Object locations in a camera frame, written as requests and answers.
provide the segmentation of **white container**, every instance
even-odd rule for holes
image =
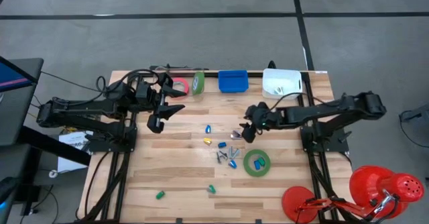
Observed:
[[[289,93],[302,93],[302,79],[299,70],[265,69],[262,76],[262,96],[279,99]],[[298,94],[285,97],[295,99]]]

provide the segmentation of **wooden plank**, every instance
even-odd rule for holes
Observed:
[[[113,72],[111,82],[119,80],[126,72]],[[323,101],[332,100],[328,75],[317,72],[308,74],[314,96]],[[192,81],[191,78],[186,80],[189,84]],[[203,94],[180,100],[168,99],[171,105],[185,104],[186,107],[166,121],[161,134],[154,134],[146,127],[149,113],[140,113],[137,116],[138,139],[130,158],[121,222],[173,223],[180,217],[187,223],[254,223],[255,219],[262,219],[264,223],[291,223],[281,207],[284,191],[291,186],[305,186],[312,190],[308,159],[302,151],[299,130],[265,131],[252,144],[244,140],[233,141],[229,137],[233,129],[241,130],[239,124],[246,122],[243,116],[248,106],[260,101],[265,101],[269,106],[276,102],[264,99],[261,91],[260,78],[250,78],[249,90],[241,94],[222,94],[217,78],[206,78]],[[296,100],[282,101],[279,106],[297,104]],[[209,135],[204,132],[207,124],[212,127]],[[204,137],[212,138],[211,146],[203,143]],[[236,158],[237,169],[227,166],[226,162],[217,163],[219,142],[241,150]],[[271,159],[271,170],[263,177],[252,177],[244,171],[243,157],[253,149],[267,152]],[[79,217],[84,214],[86,190],[102,155],[95,154],[91,158]],[[326,157],[334,190],[340,197],[352,201],[349,192],[350,164],[338,153],[328,153]],[[104,159],[97,172],[89,195],[89,209],[105,190],[110,163],[111,154]],[[210,184],[216,188],[216,194],[206,191]],[[156,200],[155,196],[161,190],[166,195]],[[114,196],[109,209],[110,217],[113,216],[115,203]]]

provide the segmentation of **floor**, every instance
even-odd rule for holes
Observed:
[[[406,139],[397,116],[429,101],[428,8],[429,0],[0,0],[0,55],[43,58],[44,71],[90,87],[112,70],[167,63],[262,70],[274,60],[278,68],[327,70],[336,97],[371,90],[387,107],[379,121],[348,127],[353,168],[380,165],[424,180],[429,149]],[[93,93],[43,75],[36,95],[77,100]],[[25,124],[59,132],[40,129],[30,116]],[[426,127],[404,125],[420,143],[428,141]],[[55,168],[56,157],[44,155],[40,167]],[[58,222],[74,220],[85,176],[38,174],[39,184],[55,185]],[[50,223],[54,205],[48,198],[23,223]],[[428,206],[426,195],[388,223],[426,223]],[[13,208],[8,223],[19,223],[19,211]]]

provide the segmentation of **red lamp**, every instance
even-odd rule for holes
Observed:
[[[299,223],[313,221],[317,211],[327,207],[344,209],[362,218],[394,218],[407,209],[408,203],[423,197],[424,187],[410,174],[395,174],[387,168],[363,166],[352,174],[350,192],[356,204],[339,198],[316,199],[307,188],[294,186],[282,197],[283,211],[289,219]],[[392,212],[395,202],[397,207]]]

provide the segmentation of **green tape roll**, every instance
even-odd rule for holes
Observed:
[[[204,73],[196,72],[192,81],[192,94],[197,95],[204,91]]]
[[[254,155],[259,155],[261,156],[264,160],[265,160],[265,167],[263,170],[260,171],[256,171],[253,170],[250,165],[249,165],[249,160],[250,157],[254,156]],[[250,174],[251,176],[254,177],[260,177],[260,176],[264,176],[265,174],[268,173],[269,168],[271,166],[271,160],[269,159],[267,153],[265,153],[262,150],[250,150],[245,156],[244,156],[244,160],[243,160],[243,165],[244,165],[244,169],[246,170],[246,172],[248,174]]]

